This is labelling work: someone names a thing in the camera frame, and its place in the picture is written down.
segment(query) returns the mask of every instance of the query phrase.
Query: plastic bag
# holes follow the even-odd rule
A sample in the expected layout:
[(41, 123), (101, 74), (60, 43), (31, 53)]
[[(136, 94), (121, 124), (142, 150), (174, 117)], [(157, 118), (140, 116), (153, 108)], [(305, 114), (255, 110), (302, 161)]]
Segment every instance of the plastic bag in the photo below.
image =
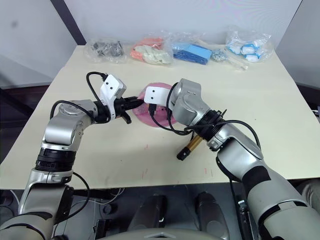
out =
[(198, 38), (199, 36), (188, 32), (173, 34), (171, 37), (173, 57), (206, 65), (210, 60), (212, 51), (196, 44)]
[(145, 37), (133, 46), (130, 55), (153, 65), (169, 65), (173, 62), (170, 44), (164, 37)]
[(226, 48), (251, 63), (262, 62), (274, 52), (271, 35), (231, 26), (225, 39)]
[(232, 52), (228, 51), (225, 47), (219, 44), (208, 44), (205, 41), (198, 39), (196, 41), (197, 44), (206, 47), (212, 51), (211, 59), (217, 63), (229, 63), (237, 69), (247, 70), (248, 63), (245, 62), (243, 58), (239, 58), (232, 54)]
[(114, 38), (90, 39), (83, 50), (90, 62), (124, 63), (127, 59), (122, 43)]

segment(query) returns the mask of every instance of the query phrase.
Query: black wire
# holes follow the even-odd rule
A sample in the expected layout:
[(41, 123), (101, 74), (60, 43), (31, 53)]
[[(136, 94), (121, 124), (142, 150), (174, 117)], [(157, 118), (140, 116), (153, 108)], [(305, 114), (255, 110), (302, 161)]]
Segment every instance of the black wire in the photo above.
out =
[(92, 94), (94, 95), (95, 99), (98, 101), (98, 103), (100, 104), (104, 114), (105, 114), (105, 117), (106, 117), (106, 120), (104, 122), (98, 122), (98, 123), (108, 123), (110, 122), (110, 111), (107, 107), (104, 106), (104, 104), (102, 103), (102, 101), (100, 100), (100, 98), (98, 97), (96, 91), (94, 90), (94, 88), (92, 87), (91, 85), (91, 82), (90, 82), (90, 76), (91, 75), (99, 75), (102, 77), (102, 80), (104, 81), (106, 78), (107, 78), (107, 74), (104, 74), (102, 72), (98, 72), (98, 71), (91, 71), (91, 72), (88, 72), (87, 75), (85, 76), (86, 78), (86, 82), (88, 83), (88, 86), (92, 92)]
[(170, 128), (167, 128), (165, 126), (162, 126), (156, 119), (153, 115), (150, 115), (151, 119), (153, 120), (153, 122), (155, 124), (157, 124), (160, 128), (164, 129), (164, 130), (168, 130), (168, 131), (172, 131)]
[[(221, 122), (216, 123), (215, 126), (225, 125), (225, 124), (241, 124), (241, 125), (246, 126), (250, 130), (250, 132), (253, 134), (257, 146), (261, 149), (261, 145), (260, 145), (260, 141), (259, 141), (258, 135), (255, 132), (255, 130), (248, 123), (246, 123), (244, 121), (240, 121), (240, 120), (225, 120), (225, 121), (221, 121)], [(184, 131), (187, 131), (189, 129), (207, 128), (207, 127), (211, 127), (211, 126), (213, 126), (212, 123), (187, 126), (186, 128), (184, 128)]]
[(89, 187), (88, 183), (86, 182), (86, 180), (76, 172), (73, 172), (73, 174), (75, 176), (77, 176), (84, 183), (84, 185), (86, 186), (87, 196), (86, 196), (84, 204), (77, 211), (75, 211), (74, 213), (70, 214), (65, 220), (68, 220), (68, 219), (72, 218), (74, 215), (78, 214), (82, 209), (84, 209), (85, 206), (87, 205), (87, 203), (89, 202), (89, 199), (90, 199), (90, 187)]
[(172, 126), (172, 123), (171, 123), (172, 111), (169, 109), (169, 100), (170, 100), (171, 94), (177, 84), (178, 84), (177, 82), (175, 84), (173, 84), (173, 86), (171, 87), (171, 89), (169, 91), (168, 97), (166, 98), (166, 103), (165, 103), (166, 115), (167, 115), (169, 126), (170, 126), (170, 129), (172, 130), (172, 132), (174, 132), (175, 134), (178, 134), (180, 136), (185, 136), (185, 135), (190, 134), (192, 131), (176, 130), (176, 129), (174, 129), (174, 127)]
[(190, 142), (194, 139), (195, 137), (195, 131), (192, 131), (192, 135), (191, 135), (191, 138), (190, 138)]
[(71, 101), (65, 101), (65, 100), (59, 100), (59, 101), (56, 101), (53, 105), (52, 105), (52, 108), (51, 108), (51, 112), (50, 112), (50, 119), (52, 119), (54, 117), (54, 114), (55, 114), (55, 110), (56, 110), (56, 107), (58, 104), (69, 104), (71, 106), (74, 106), (80, 110), (82, 110), (84, 113), (86, 113), (92, 121), (95, 120), (95, 117), (92, 115), (91, 112), (89, 112), (88, 110), (84, 109), (82, 106), (79, 106), (78, 104), (74, 103), (74, 102), (71, 102)]
[(9, 209), (9, 210), (10, 210), (10, 212), (11, 212), (11, 214), (12, 214), (12, 217), (14, 217), (14, 216), (15, 216), (15, 212), (12, 210), (12, 208), (11, 208), (11, 207), (6, 206), (6, 205), (0, 205), (0, 208)]
[(240, 233), (241, 233), (241, 237), (242, 237), (242, 239), (246, 239), (244, 231), (243, 231), (242, 227), (240, 227), (241, 226), (241, 219), (240, 219), (239, 211), (238, 211), (239, 207), (238, 207), (238, 204), (237, 204), (234, 185), (233, 185), (233, 182), (232, 182), (231, 179), (229, 179), (229, 185), (230, 185), (230, 189), (231, 189), (231, 193), (232, 193), (232, 197), (233, 197), (233, 203), (234, 203), (234, 207), (235, 207), (236, 219), (238, 221), (238, 226), (239, 226), (239, 230), (240, 230)]

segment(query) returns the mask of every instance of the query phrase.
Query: white wall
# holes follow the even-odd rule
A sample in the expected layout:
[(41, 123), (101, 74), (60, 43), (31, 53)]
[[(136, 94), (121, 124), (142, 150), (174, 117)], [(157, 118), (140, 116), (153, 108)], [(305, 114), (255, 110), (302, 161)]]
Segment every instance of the white wall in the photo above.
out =
[(320, 1), (303, 0), (276, 52), (300, 84), (320, 89)]
[(2, 88), (49, 84), (75, 47), (49, 0), (0, 0)]
[(236, 24), (283, 37), (301, 0), (65, 0), (86, 40), (112, 36), (136, 40), (152, 31), (206, 32), (225, 42)]

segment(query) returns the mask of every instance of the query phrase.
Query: blue item in bag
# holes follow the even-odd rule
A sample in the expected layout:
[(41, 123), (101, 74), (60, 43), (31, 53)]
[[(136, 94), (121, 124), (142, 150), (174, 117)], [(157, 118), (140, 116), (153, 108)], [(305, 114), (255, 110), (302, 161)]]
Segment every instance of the blue item in bag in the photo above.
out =
[(208, 63), (212, 54), (212, 51), (205, 47), (189, 43), (174, 43), (172, 50), (174, 58), (202, 65)]

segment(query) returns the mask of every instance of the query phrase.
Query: beige tabletop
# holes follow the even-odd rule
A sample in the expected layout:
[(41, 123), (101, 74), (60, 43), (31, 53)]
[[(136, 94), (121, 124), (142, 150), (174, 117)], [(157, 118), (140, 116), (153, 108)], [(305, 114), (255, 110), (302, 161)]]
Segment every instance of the beige tabletop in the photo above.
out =
[[(200, 65), (176, 60), (170, 67), (129, 59), (124, 64), (89, 63), (83, 46), (53, 80), (0, 165), (0, 189), (24, 189), (40, 150), (52, 104), (57, 100), (94, 99), (86, 74), (114, 74), (126, 85), (123, 97), (137, 96), (152, 82), (174, 84), (181, 78), (202, 86), (202, 98), (214, 110), (227, 109), (226, 120), (242, 120), (257, 132), (265, 162), (286, 179), (320, 177), (320, 124), (295, 82), (274, 54), (247, 71), (210, 62)], [(92, 83), (99, 91), (101, 80)], [(216, 153), (205, 142), (185, 160), (176, 158), (190, 136), (179, 136), (140, 122), (128, 112), (132, 124), (121, 118), (88, 127), (73, 165), (93, 189), (221, 183), (228, 179), (216, 164)], [(183, 126), (175, 124), (177, 129)], [(252, 138), (251, 133), (239, 126)], [(74, 177), (75, 189), (83, 184)]]

